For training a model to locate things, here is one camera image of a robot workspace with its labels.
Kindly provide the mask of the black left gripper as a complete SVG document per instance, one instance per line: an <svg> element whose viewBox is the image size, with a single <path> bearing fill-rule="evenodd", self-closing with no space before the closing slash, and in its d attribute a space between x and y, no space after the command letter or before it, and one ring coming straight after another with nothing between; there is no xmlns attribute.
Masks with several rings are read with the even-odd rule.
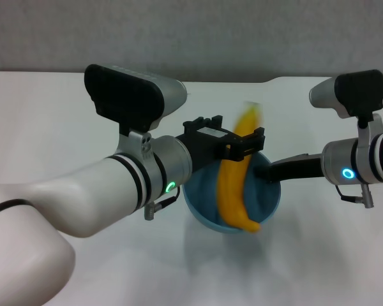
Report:
<svg viewBox="0 0 383 306"><path fill-rule="evenodd" d="M199 117L183 123L184 133L176 138L187 148L192 164L192 172L223 159L227 154L225 147L230 145L230 159L242 161L246 156L263 150L265 129L258 127L247 136L234 139L230 131L222 128L223 117Z"/></svg>

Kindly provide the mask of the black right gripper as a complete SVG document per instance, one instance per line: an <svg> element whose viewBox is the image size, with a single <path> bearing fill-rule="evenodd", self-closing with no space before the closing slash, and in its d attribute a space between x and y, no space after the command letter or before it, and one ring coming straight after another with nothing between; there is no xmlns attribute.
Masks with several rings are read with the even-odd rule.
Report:
<svg viewBox="0 0 383 306"><path fill-rule="evenodd" d="M256 166L256 177L267 183L322 177L321 155L300 154L272 164Z"/></svg>

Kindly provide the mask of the blue plastic bowl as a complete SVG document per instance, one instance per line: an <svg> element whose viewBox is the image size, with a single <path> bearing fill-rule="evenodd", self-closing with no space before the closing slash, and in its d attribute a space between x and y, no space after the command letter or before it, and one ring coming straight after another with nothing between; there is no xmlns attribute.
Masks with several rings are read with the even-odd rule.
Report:
<svg viewBox="0 0 383 306"><path fill-rule="evenodd" d="M183 185L185 202L192 215L205 227L224 234L241 233L241 229L226 224L218 213L216 185L220 164L216 161L190 177ZM253 173L255 167L269 164L270 161L262 153L252 155L244 183L244 205L248 217L260 224L274 215L281 197L279 182L266 182Z"/></svg>

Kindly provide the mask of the yellow banana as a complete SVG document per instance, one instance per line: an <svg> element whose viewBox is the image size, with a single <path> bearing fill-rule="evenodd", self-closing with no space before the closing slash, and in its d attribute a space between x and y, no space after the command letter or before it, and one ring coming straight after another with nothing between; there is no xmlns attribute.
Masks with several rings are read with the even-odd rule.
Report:
<svg viewBox="0 0 383 306"><path fill-rule="evenodd" d="M261 121L260 104L247 102L246 110L234 126L234 133L247 136L260 126ZM244 182L251 158L252 156L248 155L239 162L221 162L216 186L216 204L220 217L227 225L256 233L260 230L260 224L248 217L244 205Z"/></svg>

